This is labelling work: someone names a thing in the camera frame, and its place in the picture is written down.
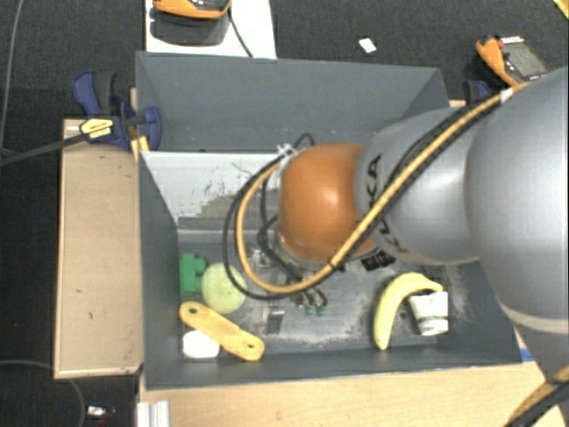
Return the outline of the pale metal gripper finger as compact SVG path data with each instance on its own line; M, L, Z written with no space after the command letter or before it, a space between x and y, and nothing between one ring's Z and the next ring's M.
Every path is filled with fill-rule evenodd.
M269 305L265 334L279 334L285 317L285 309L279 305Z

